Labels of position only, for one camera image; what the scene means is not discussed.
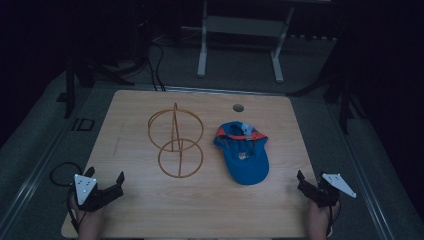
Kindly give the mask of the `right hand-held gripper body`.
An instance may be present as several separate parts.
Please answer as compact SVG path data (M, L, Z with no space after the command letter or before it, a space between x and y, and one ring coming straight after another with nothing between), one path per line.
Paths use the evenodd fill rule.
M318 186L315 186L315 195L307 196L319 207L334 206L340 198L340 193L345 193L352 198L357 197L357 193L348 185L340 173L325 173L324 177L331 187L329 189L320 189L318 183Z

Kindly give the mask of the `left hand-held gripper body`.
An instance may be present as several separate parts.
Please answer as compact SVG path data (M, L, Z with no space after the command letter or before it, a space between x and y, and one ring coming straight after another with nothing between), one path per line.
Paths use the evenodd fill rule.
M76 203L82 211L95 212L124 195L123 189L118 192L109 192L107 189L99 190L95 178L79 174L74 176L74 183Z

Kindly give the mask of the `blue baseball cap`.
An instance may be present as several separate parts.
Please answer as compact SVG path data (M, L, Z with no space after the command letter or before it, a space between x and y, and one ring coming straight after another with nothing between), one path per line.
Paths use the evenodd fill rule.
M269 173L265 150L268 137L252 125L233 121L222 124L213 140L223 152L228 172L241 185L262 182Z

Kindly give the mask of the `golden wire hat stand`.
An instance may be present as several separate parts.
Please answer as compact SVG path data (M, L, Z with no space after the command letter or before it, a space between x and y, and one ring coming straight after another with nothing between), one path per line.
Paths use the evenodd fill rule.
M147 135L158 149L160 170L173 178L187 178L197 173L203 165L204 153L200 141L204 124L192 111L172 108L154 113L147 122Z

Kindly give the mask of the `person's left hand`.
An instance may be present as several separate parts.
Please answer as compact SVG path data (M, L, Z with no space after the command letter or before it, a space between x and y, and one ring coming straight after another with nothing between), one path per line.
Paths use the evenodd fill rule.
M95 212L85 212L78 209L74 200L71 201L78 222L78 240L100 240L103 232L105 208Z

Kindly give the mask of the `person's right hand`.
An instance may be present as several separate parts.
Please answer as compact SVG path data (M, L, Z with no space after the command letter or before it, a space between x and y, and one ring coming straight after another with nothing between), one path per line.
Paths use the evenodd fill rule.
M314 201L308 201L306 228L310 240L328 240L340 208L340 202L331 207L319 207Z

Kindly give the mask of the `black tripod stand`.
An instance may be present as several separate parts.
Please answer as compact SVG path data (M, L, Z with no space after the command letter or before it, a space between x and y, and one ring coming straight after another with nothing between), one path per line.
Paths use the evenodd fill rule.
M353 117L350 105L353 105L359 112L359 115L364 117L364 114L351 97L352 83L353 75L349 68L336 67L326 63L315 82L300 90L289 92L287 96L300 97L327 85L328 89L324 93L323 99L326 103L331 104L335 103L337 100L341 101L338 125L344 134L348 134L347 122L349 118Z
M135 72L137 69L140 69L142 67L141 64L135 64L133 66L130 66L128 68L124 68L117 71L112 71L106 68L105 66L95 62L94 60L82 57L80 59L73 59L70 58L66 62L65 66L65 87L66 91L59 94L57 97L57 102L64 102L66 104L66 111L64 114L64 118L67 119L71 116L74 108L75 108L75 76L77 74L77 71L75 70L75 67L77 65L83 65L87 69L92 69L95 72L98 72L109 79L114 80L115 82L121 84L121 85L128 85L133 86L134 83L124 80L122 78L123 75Z

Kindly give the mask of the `white metal stand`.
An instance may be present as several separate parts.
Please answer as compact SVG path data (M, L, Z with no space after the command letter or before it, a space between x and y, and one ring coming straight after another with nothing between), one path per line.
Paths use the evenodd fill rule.
M197 76L204 77L207 65L207 33L226 33L249 36L274 37L278 40L277 46L270 52L275 81L283 83L283 71L280 64L280 53L286 39L288 28L295 8L289 7L282 21L262 20L253 18L227 17L210 15L208 0L203 0L201 48L198 60Z

